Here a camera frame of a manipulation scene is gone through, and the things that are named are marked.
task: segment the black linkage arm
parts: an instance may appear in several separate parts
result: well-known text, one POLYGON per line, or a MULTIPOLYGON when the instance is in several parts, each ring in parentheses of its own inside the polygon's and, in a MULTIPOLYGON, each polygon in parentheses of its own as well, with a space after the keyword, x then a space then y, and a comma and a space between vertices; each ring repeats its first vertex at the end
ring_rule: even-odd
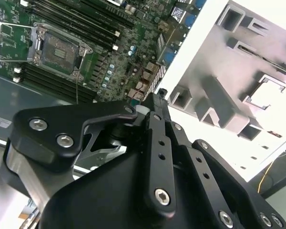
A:
POLYGON ((164 94, 136 109, 110 102, 15 115, 1 174, 36 202, 39 229, 286 229, 207 142, 189 142, 164 94), (127 151, 72 181, 75 161, 86 165, 106 144, 127 151))

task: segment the white metal frame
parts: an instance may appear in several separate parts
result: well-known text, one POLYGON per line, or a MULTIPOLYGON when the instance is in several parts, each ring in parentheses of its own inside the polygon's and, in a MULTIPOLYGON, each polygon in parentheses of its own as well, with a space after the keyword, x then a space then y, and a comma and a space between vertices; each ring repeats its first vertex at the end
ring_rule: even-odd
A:
MULTIPOLYGON (((234 2, 286 30, 286 0, 281 0, 279 3, 268 0, 234 0, 234 2)), ((156 92, 164 88, 168 91, 166 99, 169 98, 227 3, 228 0, 206 1, 156 92)), ((286 137, 280 141, 278 147, 264 150, 254 142, 241 139, 217 127, 202 124, 197 118, 175 108, 170 107, 170 112, 172 119, 184 127, 190 141, 198 138, 208 141, 247 181, 286 150, 286 137)))

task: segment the wire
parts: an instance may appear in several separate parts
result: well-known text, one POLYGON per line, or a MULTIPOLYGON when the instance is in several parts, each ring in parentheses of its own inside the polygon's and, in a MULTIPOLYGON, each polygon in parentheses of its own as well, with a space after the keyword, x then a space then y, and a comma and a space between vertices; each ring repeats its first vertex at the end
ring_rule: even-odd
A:
POLYGON ((278 156, 278 158, 279 158, 279 157, 284 157, 284 156, 286 156, 286 152, 285 152, 285 154, 278 156))
POLYGON ((264 173, 264 175, 263 175, 263 178, 262 178, 261 182, 259 182, 258 189, 257 189, 257 193, 259 193, 259 192, 260 192, 260 190, 261 190, 261 185, 262 185, 262 183, 263 183, 263 181, 264 181, 264 179, 265 179, 265 177, 266 177, 266 175, 267 175, 267 173, 268 173, 269 169, 270 169, 270 168, 271 168, 271 166, 273 165, 274 161, 273 161, 273 162, 271 162, 271 164, 269 165, 268 169, 267 169, 267 170, 266 170, 266 172, 264 173))
POLYGON ((79 77, 79 75, 76 77, 76 104, 78 104, 78 77, 79 77))

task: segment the green circuit board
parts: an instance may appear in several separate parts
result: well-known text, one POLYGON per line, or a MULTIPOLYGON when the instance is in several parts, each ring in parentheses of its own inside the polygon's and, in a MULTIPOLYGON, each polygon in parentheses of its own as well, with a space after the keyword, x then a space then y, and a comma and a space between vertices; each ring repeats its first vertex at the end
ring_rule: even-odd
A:
MULTIPOLYGON (((24 7, 21 5, 20 0, 0 0, 0 21, 4 23, 1 25, 0 31, 0 75, 12 80, 16 74, 19 74, 15 72, 15 68, 28 69, 27 72, 32 77, 34 76, 32 72, 38 72, 40 76, 46 76, 47 72, 49 72, 53 76, 49 80, 44 80, 42 84, 40 83, 41 77, 39 79, 31 79, 22 73, 24 76, 20 84, 74 103, 74 91, 71 90, 76 88, 76 84, 80 86, 80 90, 83 92, 87 90, 96 92, 97 101, 130 101, 131 98, 128 92, 135 88, 137 83, 143 78, 143 74, 146 71, 145 67, 150 63, 154 64, 154 66, 159 64, 156 63, 156 41, 160 34, 157 22, 166 20, 169 17, 175 1, 129 0, 127 3, 136 8, 140 14, 138 16, 128 14, 125 12, 125 9, 116 7, 104 0, 40 0, 27 2, 29 5, 34 5, 35 8, 24 7), (61 14, 53 14, 52 12, 52 15, 49 12, 47 20, 46 14, 41 13, 45 7, 53 8, 53 12, 61 12, 61 14), (93 26, 96 25, 96 28, 98 26, 108 28, 105 31, 108 36, 103 35, 102 32, 98 33, 97 30, 91 34, 78 32, 78 28, 83 29, 86 24, 69 29, 70 24, 68 26, 64 24, 69 19, 62 19, 62 17, 64 17, 63 15, 65 17, 68 15, 73 17, 75 14, 80 15, 76 18, 79 24, 85 22, 85 20, 87 21, 89 17, 97 18, 98 21, 93 21, 93 26), (86 42, 92 48, 93 53, 86 54, 82 58, 80 78, 69 77, 69 69, 63 68, 64 66, 70 66, 73 63, 72 61, 75 63, 75 59, 70 60, 70 65, 67 65, 67 61, 62 63, 59 60, 59 58, 71 56, 70 49, 74 48, 72 46, 73 41, 70 41, 70 39, 62 39, 60 46, 68 49, 64 50, 61 48, 60 50, 57 48, 53 51, 53 57, 55 56, 55 58, 49 58, 48 55, 44 54, 41 55, 43 65, 36 67, 35 62, 27 61, 29 48, 32 46, 31 27, 35 23, 44 23, 59 28, 62 32, 71 34, 72 37, 86 42), (119 37, 113 36, 115 33, 112 30, 113 28, 119 32, 119 37), (112 37, 115 39, 112 42, 113 45, 118 46, 117 51, 112 49, 112 45, 108 45, 112 41, 112 37), (60 82, 58 80, 57 85, 55 85, 54 81, 51 81, 58 78, 72 83, 68 93, 73 95, 73 99, 71 99, 71 96, 67 99, 64 93, 57 92, 58 89, 55 89, 55 87, 63 88, 66 85, 65 81, 60 82)), ((155 70, 155 72, 148 71, 148 73, 155 75, 157 72, 155 70)))

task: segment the screw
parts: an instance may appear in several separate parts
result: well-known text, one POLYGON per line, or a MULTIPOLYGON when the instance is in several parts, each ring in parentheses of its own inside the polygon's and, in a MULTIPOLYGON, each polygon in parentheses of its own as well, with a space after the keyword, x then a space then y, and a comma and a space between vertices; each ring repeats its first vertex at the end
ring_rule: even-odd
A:
POLYGON ((129 112, 129 113, 132 113, 133 112, 133 110, 131 109, 131 108, 129 108, 129 107, 125 107, 125 111, 127 111, 127 112, 129 112))
POLYGON ((262 221, 263 221, 267 226, 269 226, 269 227, 272 226, 272 224, 271 224, 271 222, 270 222, 270 220, 268 219, 267 216, 265 216, 263 213, 261 213, 260 216, 261 216, 261 218, 262 218, 262 221))
POLYGON ((174 124, 174 127, 175 127, 177 130, 182 130, 181 126, 178 125, 177 123, 174 124))
POLYGON ((276 222, 277 225, 279 225, 281 228, 283 227, 282 222, 276 217, 275 215, 271 215, 273 220, 276 222))
POLYGON ((48 127, 48 124, 43 121, 42 119, 32 119, 30 120, 30 128, 32 128, 33 130, 37 130, 37 131, 42 131, 45 130, 48 127))
POLYGON ((224 211, 220 211, 219 217, 227 228, 233 228, 233 221, 227 213, 225 213, 224 211))
POLYGON ((68 135, 59 135, 57 137, 57 143, 64 148, 69 148, 73 145, 73 139, 68 135))
POLYGON ((161 188, 156 189, 154 195, 160 204, 166 206, 170 203, 170 197, 167 194, 167 192, 165 192, 163 189, 161 188))
POLYGON ((201 142, 200 145, 201 145, 203 148, 205 148, 205 149, 208 149, 208 148, 209 148, 208 145, 207 145, 206 143, 204 143, 204 142, 201 142))
POLYGON ((160 118, 158 115, 156 115, 156 114, 153 115, 153 117, 154 117, 155 119, 159 120, 159 121, 161 120, 161 118, 160 118))

